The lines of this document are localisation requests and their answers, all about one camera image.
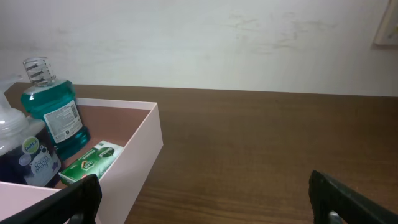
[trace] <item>white wall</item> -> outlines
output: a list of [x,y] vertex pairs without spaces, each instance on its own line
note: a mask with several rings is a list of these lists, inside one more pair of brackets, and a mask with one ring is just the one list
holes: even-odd
[[1,74],[41,55],[77,84],[398,96],[387,2],[3,0]]

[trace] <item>toiletries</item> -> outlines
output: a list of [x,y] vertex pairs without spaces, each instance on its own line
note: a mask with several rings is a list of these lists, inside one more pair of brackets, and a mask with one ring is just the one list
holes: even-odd
[[61,166],[44,122],[11,108],[0,92],[0,181],[54,187]]
[[101,141],[59,173],[62,183],[70,185],[90,174],[100,179],[122,151],[121,146]]
[[22,94],[22,104],[35,119],[45,122],[64,161],[90,140],[76,108],[73,85],[68,80],[56,79],[45,57],[26,59],[24,66],[34,86]]

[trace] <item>clear bottle cap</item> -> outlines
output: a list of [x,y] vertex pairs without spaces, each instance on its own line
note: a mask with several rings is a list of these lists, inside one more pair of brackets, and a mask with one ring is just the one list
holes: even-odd
[[24,60],[26,73],[33,84],[45,85],[52,82],[53,75],[51,64],[47,57],[34,57]]
[[0,138],[8,138],[17,134],[29,125],[25,115],[21,111],[11,108],[4,95],[4,86],[9,83],[9,80],[0,81]]

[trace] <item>bottle label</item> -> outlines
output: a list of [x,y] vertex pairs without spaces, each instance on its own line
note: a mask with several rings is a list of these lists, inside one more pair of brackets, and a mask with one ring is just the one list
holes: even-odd
[[61,168],[61,161],[54,151],[51,152],[44,144],[39,144],[38,153],[29,155],[29,157],[32,156],[34,158],[32,162],[26,166],[27,169],[30,167],[30,175],[26,175],[24,178],[29,185],[43,187],[58,173]]
[[53,112],[45,114],[44,120],[55,143],[68,139],[83,127],[74,100]]

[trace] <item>black object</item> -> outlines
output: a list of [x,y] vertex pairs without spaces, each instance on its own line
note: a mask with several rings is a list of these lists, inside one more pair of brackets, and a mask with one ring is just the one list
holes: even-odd
[[95,174],[71,184],[0,224],[94,224],[102,199]]
[[398,223],[396,214],[315,170],[310,178],[309,195],[314,224],[343,223],[341,218],[349,224]]

